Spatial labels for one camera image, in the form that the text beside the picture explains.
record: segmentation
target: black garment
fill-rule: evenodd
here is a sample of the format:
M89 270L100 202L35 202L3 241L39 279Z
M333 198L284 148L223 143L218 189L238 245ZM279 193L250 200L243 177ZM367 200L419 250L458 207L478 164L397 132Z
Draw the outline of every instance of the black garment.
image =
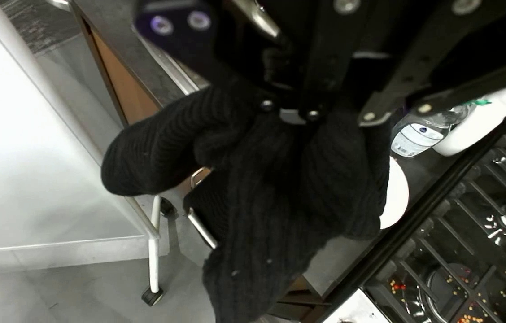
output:
M188 198L220 247L204 265L216 322L261 317L336 236L380 230L389 128L356 128L342 98L326 121L288 126L214 89L121 132L101 182L121 196L162 193L197 168L213 175Z

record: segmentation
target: brown wooden panel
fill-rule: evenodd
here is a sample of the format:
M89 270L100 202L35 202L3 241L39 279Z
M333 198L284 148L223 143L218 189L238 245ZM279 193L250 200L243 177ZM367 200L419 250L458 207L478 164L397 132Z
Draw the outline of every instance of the brown wooden panel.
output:
M94 31L91 31L91 37L127 125L153 116L159 110L157 103L143 90Z

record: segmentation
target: black knit fabric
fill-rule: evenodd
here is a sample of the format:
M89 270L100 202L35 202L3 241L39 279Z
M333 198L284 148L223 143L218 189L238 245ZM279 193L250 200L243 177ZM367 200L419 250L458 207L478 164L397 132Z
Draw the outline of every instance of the black knit fabric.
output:
M299 128L207 89L123 130L101 182L119 196L157 195L211 168L184 204L220 241L202 275L216 322L247 323L328 239L378 234L387 130L356 128L345 98L322 123Z

